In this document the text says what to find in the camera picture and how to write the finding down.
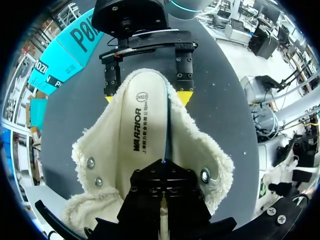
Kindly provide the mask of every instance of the white fleece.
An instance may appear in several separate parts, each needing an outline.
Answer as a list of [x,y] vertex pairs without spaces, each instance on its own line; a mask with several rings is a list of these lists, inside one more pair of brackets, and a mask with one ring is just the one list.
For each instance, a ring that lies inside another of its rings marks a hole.
[[[95,217],[117,222],[117,214],[123,203],[118,191],[120,187],[116,185],[117,175],[121,171],[117,168],[117,164],[120,160],[123,161],[118,159],[117,151],[123,97],[133,78],[151,76],[161,76],[166,83],[170,98],[172,160],[183,168],[192,169],[198,175],[205,203],[211,215],[215,213],[231,188],[234,165],[230,157],[208,134],[199,131],[177,92],[160,72],[146,68],[138,69],[126,77],[96,123],[72,146],[72,159],[76,163],[75,170],[84,193],[72,196],[67,201],[62,220],[83,236],[84,227],[95,228],[97,224]],[[94,169],[87,168],[89,157],[95,159]],[[200,178],[203,168],[210,170],[211,179],[207,184]],[[102,178],[101,187],[95,185],[97,176]]]

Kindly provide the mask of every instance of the black bracket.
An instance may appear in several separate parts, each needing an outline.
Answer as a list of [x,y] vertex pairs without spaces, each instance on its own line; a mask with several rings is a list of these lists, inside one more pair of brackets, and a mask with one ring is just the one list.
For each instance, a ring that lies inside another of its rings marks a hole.
[[121,75],[120,75],[120,67],[119,62],[122,62],[122,57],[108,57],[106,59],[102,59],[102,63],[105,65],[104,69],[104,78],[105,78],[105,86],[104,86],[104,96],[112,97],[116,94],[119,86],[121,85]]
[[210,223],[211,215],[194,171],[172,161],[160,160],[134,171],[131,188],[117,216],[119,223],[97,219],[89,240],[157,240],[160,234],[160,210],[166,201],[171,240],[211,239],[231,232],[237,225],[230,217]]
[[193,59],[195,50],[193,43],[178,43],[175,45],[175,66],[177,91],[193,91]]
[[172,82],[176,91],[193,91],[193,59],[192,53],[197,45],[189,31],[158,31],[130,37],[127,40],[130,48],[113,49],[101,54],[99,58],[105,65],[104,95],[112,97],[121,85],[119,62],[124,57],[151,53],[157,48],[174,47],[176,62],[176,81]]

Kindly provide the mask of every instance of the gray table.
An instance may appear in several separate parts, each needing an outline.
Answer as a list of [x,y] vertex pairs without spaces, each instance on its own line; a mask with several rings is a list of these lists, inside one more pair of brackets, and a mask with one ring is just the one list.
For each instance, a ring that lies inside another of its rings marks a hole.
[[[234,217],[240,227],[252,218],[258,190],[258,144],[250,109],[233,68],[204,27],[195,19],[175,18],[170,18],[170,26],[189,30],[198,37],[199,47],[193,53],[195,92],[186,108],[199,129],[212,136],[235,165],[231,190],[212,220]],[[87,67],[48,98],[41,144],[44,179],[66,199],[83,192],[71,158],[72,144],[108,105],[104,97],[104,66],[98,56],[110,50],[110,38],[104,35]],[[163,48],[127,57],[120,64],[121,77],[124,79],[135,69],[152,68],[174,80],[174,56],[174,49]]]

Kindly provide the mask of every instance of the shoe insole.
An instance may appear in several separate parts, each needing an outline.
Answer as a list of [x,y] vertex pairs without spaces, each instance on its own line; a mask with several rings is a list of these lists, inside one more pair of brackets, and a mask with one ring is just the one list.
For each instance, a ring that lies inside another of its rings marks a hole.
[[168,124],[166,82],[152,71],[140,72],[123,96],[116,188],[125,199],[136,169],[164,159]]

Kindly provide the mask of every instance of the teal banner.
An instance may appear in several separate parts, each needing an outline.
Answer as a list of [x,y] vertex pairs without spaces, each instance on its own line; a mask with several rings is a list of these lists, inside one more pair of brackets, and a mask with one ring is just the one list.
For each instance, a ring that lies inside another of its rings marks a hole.
[[35,63],[29,84],[50,95],[86,67],[103,36],[91,25],[93,12],[94,8],[81,15],[48,45]]

